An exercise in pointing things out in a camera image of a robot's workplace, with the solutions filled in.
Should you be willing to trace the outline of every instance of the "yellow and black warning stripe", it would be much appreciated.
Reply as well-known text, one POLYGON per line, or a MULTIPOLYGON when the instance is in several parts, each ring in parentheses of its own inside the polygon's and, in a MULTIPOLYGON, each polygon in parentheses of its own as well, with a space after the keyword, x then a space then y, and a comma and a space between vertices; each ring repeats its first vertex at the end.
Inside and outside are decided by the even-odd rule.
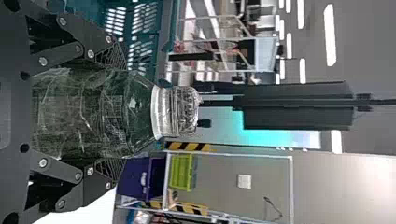
POLYGON ((187 142, 166 142, 165 148, 170 150, 186 150, 186 151, 213 151, 210 144, 207 143, 187 143, 187 142))
MULTIPOLYGON (((158 201, 150 201, 148 203, 143 203, 143 206, 147 208, 161 209, 163 203, 158 201)), ((176 205, 171 209, 171 211, 175 212, 183 212, 201 216, 207 216, 207 210, 209 210, 207 206, 194 203, 176 203, 176 205)))

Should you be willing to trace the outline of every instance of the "white label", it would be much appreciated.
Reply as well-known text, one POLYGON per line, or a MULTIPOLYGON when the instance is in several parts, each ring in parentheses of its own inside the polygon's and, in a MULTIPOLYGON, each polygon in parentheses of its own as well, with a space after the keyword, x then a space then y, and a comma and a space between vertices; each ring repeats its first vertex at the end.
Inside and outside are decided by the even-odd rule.
POLYGON ((251 189, 251 175, 238 175, 238 188, 251 189))

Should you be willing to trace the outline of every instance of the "black metal frame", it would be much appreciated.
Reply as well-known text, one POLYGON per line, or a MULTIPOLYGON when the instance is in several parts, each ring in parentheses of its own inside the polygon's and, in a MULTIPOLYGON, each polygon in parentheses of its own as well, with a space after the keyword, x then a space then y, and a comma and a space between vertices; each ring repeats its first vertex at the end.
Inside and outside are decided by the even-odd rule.
POLYGON ((77 58, 97 63, 89 51, 118 43, 77 15, 50 14, 31 0, 0 1, 0 34, 0 222, 33 223, 92 203, 115 186, 95 159, 58 161, 31 148, 30 76, 77 58))

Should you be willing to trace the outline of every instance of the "clear plastic jar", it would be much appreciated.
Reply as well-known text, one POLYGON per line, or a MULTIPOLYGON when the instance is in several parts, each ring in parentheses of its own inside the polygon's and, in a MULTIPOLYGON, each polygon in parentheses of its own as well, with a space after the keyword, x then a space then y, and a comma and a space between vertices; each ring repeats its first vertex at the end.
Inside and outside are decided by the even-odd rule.
POLYGON ((56 68, 33 77, 35 150, 60 158, 128 158, 164 136, 192 134, 195 89, 164 89, 137 73, 56 68))

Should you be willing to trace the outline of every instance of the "screw hole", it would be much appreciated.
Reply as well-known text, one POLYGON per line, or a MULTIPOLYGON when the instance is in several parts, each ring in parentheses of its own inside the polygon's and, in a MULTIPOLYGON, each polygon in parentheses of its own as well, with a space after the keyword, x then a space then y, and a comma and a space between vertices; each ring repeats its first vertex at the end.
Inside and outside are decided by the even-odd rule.
POLYGON ((30 78, 30 74, 27 72, 21 72, 21 79, 22 80, 28 80, 30 78))
POLYGON ((18 213, 9 214, 3 221, 3 224, 18 224, 20 221, 20 216, 18 213))
POLYGON ((21 145, 21 148, 20 148, 21 153, 26 153, 29 151, 29 149, 30 149, 30 146, 28 144, 23 144, 23 145, 21 145))
POLYGON ((6 7, 12 12, 21 10, 18 0, 4 0, 4 5, 6 5, 6 7))

